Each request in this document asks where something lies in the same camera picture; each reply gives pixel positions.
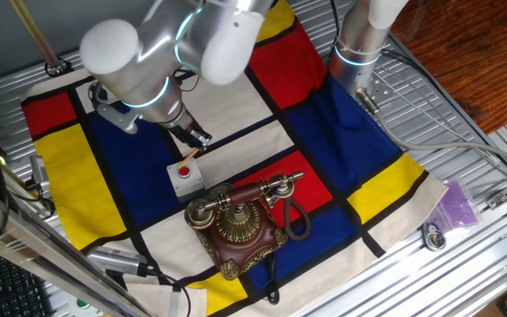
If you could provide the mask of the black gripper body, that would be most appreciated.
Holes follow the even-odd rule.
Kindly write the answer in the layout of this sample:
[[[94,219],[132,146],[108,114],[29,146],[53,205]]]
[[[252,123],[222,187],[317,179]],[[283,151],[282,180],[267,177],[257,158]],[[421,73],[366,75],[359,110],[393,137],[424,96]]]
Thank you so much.
[[[165,128],[184,144],[204,143],[204,130],[186,109],[182,109],[172,121],[166,123]]]

